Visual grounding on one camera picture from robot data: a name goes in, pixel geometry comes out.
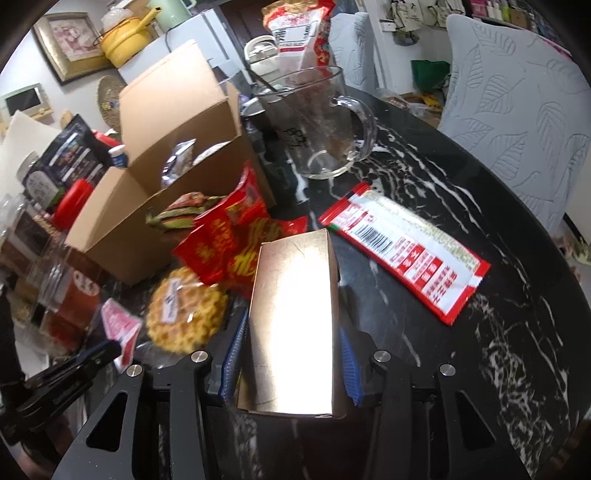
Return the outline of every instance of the glass mug handle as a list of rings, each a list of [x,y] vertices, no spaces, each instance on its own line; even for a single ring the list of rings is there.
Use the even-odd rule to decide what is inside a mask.
[[[374,147],[375,140],[378,137],[378,124],[375,120],[374,114],[363,102],[345,95],[340,95],[334,98],[333,102],[332,106],[344,106],[351,110],[359,117],[359,120],[361,120],[361,125],[363,126],[363,147],[352,159],[356,161],[366,159],[369,157],[369,154]]]

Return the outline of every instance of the gold box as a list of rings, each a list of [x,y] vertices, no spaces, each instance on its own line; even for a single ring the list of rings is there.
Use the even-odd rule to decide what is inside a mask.
[[[239,407],[344,415],[338,282],[325,229],[262,245],[250,311],[252,364],[243,369]]]

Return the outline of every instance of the barcode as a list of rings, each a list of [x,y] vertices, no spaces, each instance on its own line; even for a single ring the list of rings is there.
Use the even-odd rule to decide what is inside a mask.
[[[359,241],[378,254],[383,254],[392,246],[392,241],[369,225],[363,225],[355,232]]]

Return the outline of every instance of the gold frame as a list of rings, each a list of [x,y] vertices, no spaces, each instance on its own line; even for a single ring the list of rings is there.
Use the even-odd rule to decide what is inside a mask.
[[[52,66],[57,80],[61,85],[65,85],[72,80],[85,77],[100,70],[114,68],[113,64],[104,54],[75,61],[70,61],[68,59],[56,38],[53,36],[49,22],[51,20],[69,20],[73,18],[81,18],[85,20],[96,34],[96,38],[99,38],[100,34],[90,21],[88,14],[83,12],[47,14],[41,17],[41,19],[33,26],[35,38],[45,54],[47,61]]]

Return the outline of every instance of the gray cushion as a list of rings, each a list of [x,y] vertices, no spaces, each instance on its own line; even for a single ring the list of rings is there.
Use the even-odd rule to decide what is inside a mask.
[[[451,15],[439,130],[489,167],[546,230],[560,223],[591,137],[591,89],[541,37]]]
[[[374,32],[369,15],[338,14],[330,19],[330,49],[343,69],[345,83],[364,92],[375,90]]]

